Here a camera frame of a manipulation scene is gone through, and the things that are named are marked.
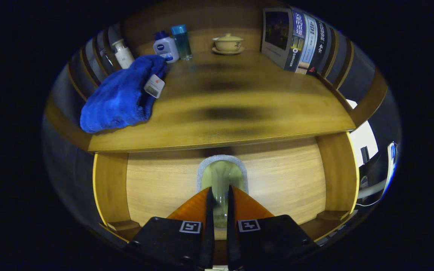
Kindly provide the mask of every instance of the gray sponge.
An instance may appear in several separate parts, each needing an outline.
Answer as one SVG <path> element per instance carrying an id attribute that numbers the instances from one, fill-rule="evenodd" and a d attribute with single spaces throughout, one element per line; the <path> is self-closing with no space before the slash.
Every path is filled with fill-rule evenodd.
<path id="1" fill-rule="evenodd" d="M 210 157 L 206 158 L 205 160 L 203 160 L 202 162 L 200 162 L 199 168 L 197 170 L 197 193 L 200 192 L 200 189 L 202 188 L 201 180 L 203 177 L 203 170 L 205 170 L 205 168 L 208 165 L 210 165 L 211 163 L 213 163 L 215 161 L 221 161 L 221 160 L 232 162 L 239 167 L 239 169 L 242 171 L 242 177 L 244 179 L 244 183 L 243 183 L 244 192 L 246 192 L 246 194 L 249 194 L 247 171 L 246 171 L 246 168 L 244 167 L 244 164 L 236 156 L 225 155 L 225 154 L 210 156 Z"/>

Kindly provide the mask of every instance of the screw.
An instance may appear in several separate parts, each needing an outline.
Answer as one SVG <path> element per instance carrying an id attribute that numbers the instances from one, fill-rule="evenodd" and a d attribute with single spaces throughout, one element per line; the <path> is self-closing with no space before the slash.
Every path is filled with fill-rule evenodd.
<path id="1" fill-rule="evenodd" d="M 190 264 L 192 262 L 192 258 L 189 256 L 182 256 L 180 259 L 182 264 Z"/>
<path id="2" fill-rule="evenodd" d="M 141 242 L 138 242 L 138 241 L 132 241 L 131 242 L 135 247 L 140 247 L 141 245 L 142 245 L 142 243 Z"/>

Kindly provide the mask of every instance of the price tag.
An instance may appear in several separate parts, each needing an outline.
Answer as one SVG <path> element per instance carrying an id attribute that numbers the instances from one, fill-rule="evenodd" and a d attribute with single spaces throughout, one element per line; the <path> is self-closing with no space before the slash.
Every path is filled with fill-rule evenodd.
<path id="1" fill-rule="evenodd" d="M 150 79 L 148 79 L 143 89 L 145 89 L 148 94 L 158 99 L 160 97 L 160 94 L 162 93 L 162 89 L 164 89 L 164 86 L 165 82 L 158 76 L 153 74 L 152 76 L 150 76 Z"/>

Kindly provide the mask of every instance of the saucer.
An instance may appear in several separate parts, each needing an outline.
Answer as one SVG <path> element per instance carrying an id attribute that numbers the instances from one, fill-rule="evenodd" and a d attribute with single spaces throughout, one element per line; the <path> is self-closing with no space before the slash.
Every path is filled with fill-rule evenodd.
<path id="1" fill-rule="evenodd" d="M 235 52 L 224 52 L 224 51 L 219 51 L 217 50 L 217 48 L 212 48 L 212 51 L 214 51 L 214 53 L 220 53 L 221 55 L 236 55 L 238 53 L 242 53 L 246 48 L 241 47 L 239 50 L 235 51 Z"/>

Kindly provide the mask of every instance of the blue towel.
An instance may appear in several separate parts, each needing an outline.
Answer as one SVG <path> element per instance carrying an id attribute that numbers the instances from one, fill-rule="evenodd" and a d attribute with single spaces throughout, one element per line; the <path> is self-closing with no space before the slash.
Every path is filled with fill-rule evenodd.
<path id="1" fill-rule="evenodd" d="M 143 87 L 152 74 L 162 78 L 166 65 L 159 55 L 143 55 L 128 69 L 108 76 L 81 110 L 79 124 L 83 131 L 94 133 L 148 120 L 155 98 Z"/>

